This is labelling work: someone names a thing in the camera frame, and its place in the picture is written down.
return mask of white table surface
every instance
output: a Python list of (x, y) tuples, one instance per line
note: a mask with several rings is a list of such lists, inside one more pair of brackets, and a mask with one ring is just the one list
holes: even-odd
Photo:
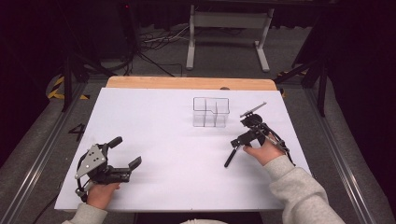
[[(230, 100), (225, 128), (193, 127), (194, 97)], [(79, 158), (92, 144), (121, 136), (108, 151), (108, 164), (127, 167), (141, 156), (142, 164), (121, 184), (108, 210), (122, 212), (261, 211), (282, 209), (270, 192), (270, 178), (242, 149), (230, 166), (230, 142), (245, 133), (239, 116), (256, 111), (290, 149), (293, 161), (310, 173), (279, 91), (211, 91), (103, 88), (92, 111), (55, 209), (76, 210)]]

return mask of person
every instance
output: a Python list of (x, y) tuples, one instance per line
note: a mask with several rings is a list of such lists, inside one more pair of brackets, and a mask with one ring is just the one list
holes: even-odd
[[(270, 141), (259, 148), (244, 146), (247, 154), (256, 158), (263, 166), (272, 183), (270, 190), (285, 204), (282, 220), (291, 223), (345, 223), (329, 206), (325, 189), (304, 169), (295, 167), (285, 155)], [(88, 194), (87, 203), (78, 206), (70, 221), (64, 224), (102, 223), (111, 197), (120, 184), (94, 185)], [(216, 220), (188, 220), (183, 224), (220, 224)]]

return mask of sleeve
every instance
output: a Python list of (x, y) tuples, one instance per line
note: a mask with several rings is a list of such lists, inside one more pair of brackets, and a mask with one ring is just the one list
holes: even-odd
[(65, 221), (63, 224), (102, 224), (107, 215), (107, 211), (81, 203), (73, 219)]
[(344, 223), (329, 206), (324, 188), (287, 156), (268, 162), (264, 169), (273, 180), (270, 190), (285, 204), (283, 223)]

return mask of clear plastic container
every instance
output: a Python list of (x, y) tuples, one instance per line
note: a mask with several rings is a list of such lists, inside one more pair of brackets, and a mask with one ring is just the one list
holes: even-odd
[(230, 114), (227, 98), (194, 97), (193, 126), (224, 128)]

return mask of forearm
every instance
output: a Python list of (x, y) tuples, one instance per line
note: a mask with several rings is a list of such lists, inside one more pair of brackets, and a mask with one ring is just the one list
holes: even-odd
[(106, 215), (105, 210), (81, 203), (73, 219), (65, 221), (64, 224), (102, 224)]
[(271, 191), (285, 204), (285, 224), (344, 223), (329, 206), (324, 188), (286, 156), (268, 162), (264, 168), (273, 179)]

